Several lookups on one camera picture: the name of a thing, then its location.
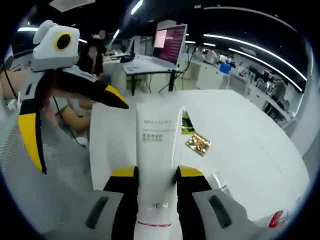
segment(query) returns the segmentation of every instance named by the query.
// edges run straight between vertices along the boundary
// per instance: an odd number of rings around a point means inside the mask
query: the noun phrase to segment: yellow circle
[[[59,41],[59,39],[60,39],[63,35],[68,35],[68,36],[70,37],[70,42],[69,42],[69,44],[68,44],[66,47],[64,47],[63,49],[59,49],[59,48],[58,48],[58,41]],[[71,41],[72,41],[72,35],[71,35],[69,32],[62,32],[62,33],[60,33],[60,34],[58,35],[58,37],[56,38],[55,43],[54,43],[54,47],[55,47],[55,49],[56,49],[57,51],[59,51],[59,52],[64,51],[67,47],[70,46]]]

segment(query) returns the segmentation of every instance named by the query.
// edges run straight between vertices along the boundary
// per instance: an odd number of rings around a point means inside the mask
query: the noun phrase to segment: blue object
[[[222,62],[220,65],[220,72],[224,73],[224,74],[229,74],[230,70],[231,70],[231,65],[225,62]]]

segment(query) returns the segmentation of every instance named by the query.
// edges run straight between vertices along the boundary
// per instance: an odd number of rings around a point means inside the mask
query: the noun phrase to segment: long black hair
[[[92,59],[88,56],[89,49],[90,47],[96,47],[97,49],[97,56],[95,60],[95,67],[92,72],[92,66],[93,66],[93,61]],[[77,62],[77,65],[79,68],[87,73],[93,73],[96,74],[97,76],[100,75],[104,69],[103,69],[103,58],[102,54],[106,52],[106,47],[104,45],[103,40],[99,38],[91,38],[88,40],[88,42],[81,48],[80,55],[79,55],[79,60]]]

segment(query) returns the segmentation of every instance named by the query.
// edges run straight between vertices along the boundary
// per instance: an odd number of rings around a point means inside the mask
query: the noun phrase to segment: black slot
[[[30,83],[30,84],[28,85],[28,87],[26,88],[25,95],[29,95],[30,90],[31,90],[31,87],[32,87],[32,83]]]
[[[209,202],[218,218],[221,228],[225,229],[229,227],[232,224],[231,218],[219,198],[212,196]]]
[[[96,201],[92,211],[89,214],[89,217],[85,221],[85,225],[90,229],[96,229],[96,225],[100,218],[101,212],[104,209],[106,203],[108,202],[108,197],[102,196]]]

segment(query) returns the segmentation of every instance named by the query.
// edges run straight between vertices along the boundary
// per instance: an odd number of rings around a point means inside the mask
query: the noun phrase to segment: desk leg
[[[170,74],[169,92],[172,92],[174,90],[175,80],[176,80],[176,73],[172,72]]]
[[[131,76],[131,94],[132,96],[135,95],[135,89],[136,89],[136,78],[135,75]]]

